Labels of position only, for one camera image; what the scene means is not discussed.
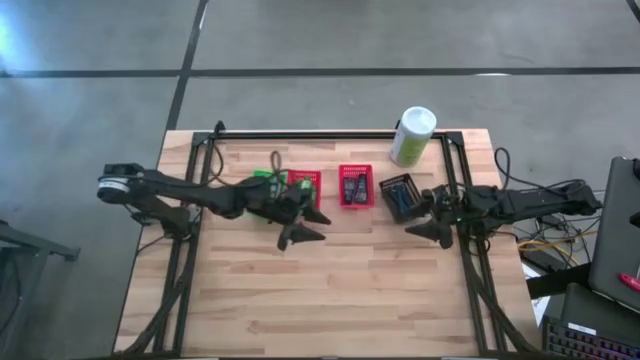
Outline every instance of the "white container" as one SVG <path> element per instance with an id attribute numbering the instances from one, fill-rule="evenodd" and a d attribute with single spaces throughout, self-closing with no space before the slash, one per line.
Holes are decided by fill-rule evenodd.
<path id="1" fill-rule="evenodd" d="M 410 167 L 418 162 L 427 141 L 436 129 L 436 116 L 420 106 L 408 108 L 393 138 L 391 160 L 401 167 Z"/>

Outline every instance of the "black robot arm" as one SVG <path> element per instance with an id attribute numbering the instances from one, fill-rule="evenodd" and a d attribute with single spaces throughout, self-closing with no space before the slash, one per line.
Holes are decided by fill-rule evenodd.
<path id="1" fill-rule="evenodd" d="M 462 198 L 449 195 L 444 185 L 422 192 L 422 201 L 410 211 L 416 216 L 431 214 L 424 223 L 410 226 L 408 233 L 440 241 L 443 248 L 453 244 L 451 225 L 467 224 L 472 237 L 487 237 L 502 225 L 562 213 L 592 215 L 602 204 L 582 181 L 529 189 L 502 190 L 495 186 L 468 186 Z"/>
<path id="2" fill-rule="evenodd" d="M 268 178 L 249 177 L 232 186 L 211 188 L 146 170 L 138 164 L 107 164 L 99 178 L 98 197 L 109 204 L 131 206 L 138 210 L 132 217 L 143 225 L 151 219 L 162 224 L 164 231 L 176 238 L 186 238 L 193 231 L 193 221 L 186 207 L 171 207 L 158 196 L 206 207 L 213 214 L 235 219 L 244 211 L 260 215 L 284 226 L 278 248 L 284 251 L 292 243 L 324 240 L 324 235 L 300 222 L 330 224 L 326 216 L 311 202 L 311 189 L 303 184 L 289 186 L 273 197 Z"/>

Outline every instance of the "wooden table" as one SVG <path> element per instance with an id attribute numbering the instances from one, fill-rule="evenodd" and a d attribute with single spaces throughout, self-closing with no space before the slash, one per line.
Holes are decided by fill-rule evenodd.
<path id="1" fill-rule="evenodd" d="M 488 131 L 462 132 L 474 184 L 499 185 Z M 184 177 L 192 133 L 167 133 L 160 171 Z M 457 240 L 443 250 L 437 243 L 406 234 L 403 226 L 392 221 L 377 187 L 379 181 L 406 172 L 419 189 L 446 184 L 439 141 L 427 145 L 412 169 L 399 168 L 389 160 L 389 140 L 216 143 L 224 156 L 223 178 L 230 182 L 250 176 L 255 169 L 269 169 L 269 153 L 274 149 L 282 154 L 285 168 L 321 170 L 321 210 L 333 223 L 314 226 L 327 236 L 326 241 L 289 246 L 281 253 L 276 249 L 280 226 L 251 214 L 230 221 L 205 211 L 183 356 L 476 353 Z M 372 209 L 340 208 L 338 164 L 345 163 L 373 165 Z M 158 235 L 159 227 L 145 229 L 140 245 Z M 165 240 L 137 258 L 115 350 L 131 344 L 157 310 L 169 249 L 170 240 Z M 525 337 L 539 345 L 513 239 L 494 237 L 489 258 L 500 305 Z M 482 306 L 490 348 L 495 348 L 488 311 Z M 172 328 L 167 336 L 172 338 Z"/>

